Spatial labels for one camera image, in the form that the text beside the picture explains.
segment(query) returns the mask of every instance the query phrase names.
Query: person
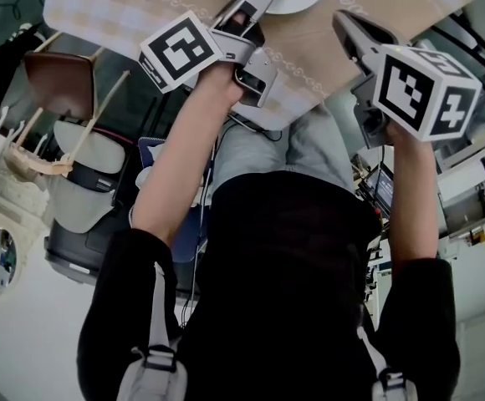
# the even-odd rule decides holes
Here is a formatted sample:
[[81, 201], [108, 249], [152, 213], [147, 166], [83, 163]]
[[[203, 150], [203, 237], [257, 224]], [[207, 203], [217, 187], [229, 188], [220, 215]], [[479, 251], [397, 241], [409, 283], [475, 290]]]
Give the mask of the person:
[[[202, 72], [140, 190], [132, 229], [115, 233], [79, 338], [85, 399], [116, 399], [146, 347], [155, 263], [166, 326], [181, 336], [186, 399], [371, 399], [375, 366], [357, 329], [417, 389], [450, 399], [460, 358], [449, 264], [437, 260], [436, 167], [430, 144], [397, 125], [391, 211], [393, 287], [378, 331], [363, 307], [368, 245], [381, 224], [354, 195], [334, 118], [320, 105], [282, 141], [225, 123], [243, 91], [233, 67]], [[173, 312], [170, 246], [220, 134], [201, 296], [183, 330]]]

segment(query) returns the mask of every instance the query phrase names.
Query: hand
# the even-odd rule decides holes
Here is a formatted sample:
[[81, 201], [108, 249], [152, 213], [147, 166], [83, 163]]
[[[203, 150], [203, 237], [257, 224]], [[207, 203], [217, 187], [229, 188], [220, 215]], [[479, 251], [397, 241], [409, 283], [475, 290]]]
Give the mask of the hand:
[[387, 125], [387, 135], [399, 154], [429, 155], [433, 159], [432, 144], [419, 141], [394, 120]]
[[233, 81], [232, 63], [215, 63], [200, 73], [196, 91], [204, 91], [211, 99], [233, 107], [242, 97], [243, 88]]

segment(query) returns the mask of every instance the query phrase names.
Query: gray pants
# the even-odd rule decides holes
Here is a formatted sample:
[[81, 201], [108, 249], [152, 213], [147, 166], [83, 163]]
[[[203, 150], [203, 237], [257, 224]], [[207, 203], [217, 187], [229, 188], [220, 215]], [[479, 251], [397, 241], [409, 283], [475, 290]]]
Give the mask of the gray pants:
[[[338, 185], [354, 193], [354, 181], [345, 142], [334, 116], [317, 105], [296, 120], [279, 141], [268, 140], [229, 121], [220, 134], [213, 173], [213, 192], [222, 183], [242, 174], [287, 170]], [[278, 132], [269, 132], [271, 139]]]

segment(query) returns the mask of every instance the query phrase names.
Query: dining table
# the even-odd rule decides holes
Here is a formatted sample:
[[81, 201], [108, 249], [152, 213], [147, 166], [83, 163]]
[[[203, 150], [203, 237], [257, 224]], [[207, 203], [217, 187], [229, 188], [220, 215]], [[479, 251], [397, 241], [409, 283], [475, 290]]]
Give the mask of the dining table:
[[[51, 28], [137, 60], [140, 43], [156, 30], [189, 10], [209, 24], [229, 1], [45, 0], [43, 17]], [[471, 1], [319, 0], [298, 13], [265, 15], [264, 50], [278, 77], [262, 108], [237, 104], [233, 111], [264, 129], [284, 129], [359, 75], [332, 28], [338, 9], [371, 17], [411, 39]]]

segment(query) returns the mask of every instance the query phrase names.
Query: black shirt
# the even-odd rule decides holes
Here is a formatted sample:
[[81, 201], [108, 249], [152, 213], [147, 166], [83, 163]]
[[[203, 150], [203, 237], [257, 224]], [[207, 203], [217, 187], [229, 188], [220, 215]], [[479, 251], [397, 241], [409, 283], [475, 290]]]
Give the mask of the black shirt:
[[[374, 211], [348, 191], [291, 172], [241, 175], [212, 200], [201, 298], [177, 357], [187, 400], [370, 399], [375, 369], [363, 322], [388, 364], [421, 400], [450, 399], [460, 358], [451, 268], [429, 258], [393, 281], [375, 332], [361, 306]], [[169, 248], [138, 230], [116, 233], [79, 340], [79, 382], [89, 401], [116, 399], [130, 351], [146, 347], [155, 285], [166, 274], [166, 324], [176, 278]]]

